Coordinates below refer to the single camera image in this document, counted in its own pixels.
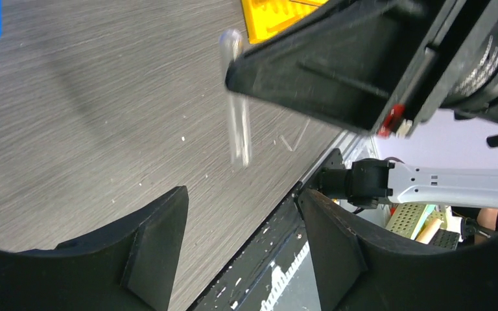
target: white paint speck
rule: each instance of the white paint speck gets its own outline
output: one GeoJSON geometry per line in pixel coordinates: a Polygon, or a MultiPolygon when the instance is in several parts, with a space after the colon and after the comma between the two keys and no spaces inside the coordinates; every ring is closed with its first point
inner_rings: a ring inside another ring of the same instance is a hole
{"type": "Polygon", "coordinates": [[[225,290],[226,290],[226,286],[222,288],[222,290],[220,291],[220,293],[217,295],[217,298],[219,298],[220,295],[222,295],[222,293],[224,293],[225,290]]]}

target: glass test tube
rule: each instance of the glass test tube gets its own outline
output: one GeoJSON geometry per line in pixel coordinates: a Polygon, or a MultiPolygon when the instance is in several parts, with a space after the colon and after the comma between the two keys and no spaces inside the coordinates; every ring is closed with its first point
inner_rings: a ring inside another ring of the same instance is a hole
{"type": "MultiPolygon", "coordinates": [[[[222,62],[222,81],[230,63],[243,52],[243,36],[238,30],[227,30],[219,39],[222,62]]],[[[228,137],[230,139],[230,159],[235,168],[245,168],[252,158],[251,124],[247,98],[230,91],[228,97],[228,137]]]]}

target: brushed wood grain surface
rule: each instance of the brushed wood grain surface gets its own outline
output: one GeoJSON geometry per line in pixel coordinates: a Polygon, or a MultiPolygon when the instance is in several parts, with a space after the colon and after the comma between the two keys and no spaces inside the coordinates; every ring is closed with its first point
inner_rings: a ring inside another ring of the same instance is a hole
{"type": "Polygon", "coordinates": [[[217,40],[239,0],[3,0],[0,248],[53,248],[187,185],[171,310],[183,310],[338,131],[253,103],[229,164],[217,40]]]}

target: person's arm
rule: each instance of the person's arm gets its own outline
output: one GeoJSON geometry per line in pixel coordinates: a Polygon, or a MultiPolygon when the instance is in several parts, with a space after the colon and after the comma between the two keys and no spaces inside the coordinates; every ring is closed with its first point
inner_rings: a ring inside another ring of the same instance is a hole
{"type": "MultiPolygon", "coordinates": [[[[478,217],[476,218],[476,222],[486,229],[495,231],[497,227],[497,215],[498,215],[498,209],[481,209],[480,212],[478,213],[478,217]]],[[[475,244],[482,243],[486,240],[487,238],[485,236],[482,235],[474,236],[475,244]]]]}

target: light purple background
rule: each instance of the light purple background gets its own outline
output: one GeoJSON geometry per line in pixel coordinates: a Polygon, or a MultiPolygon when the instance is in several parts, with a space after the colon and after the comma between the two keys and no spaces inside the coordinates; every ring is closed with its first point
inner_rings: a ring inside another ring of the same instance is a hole
{"type": "Polygon", "coordinates": [[[487,136],[498,125],[481,120],[454,121],[450,111],[437,111],[410,139],[380,139],[379,158],[398,157],[407,164],[438,168],[498,168],[498,148],[490,149],[487,136]]]}

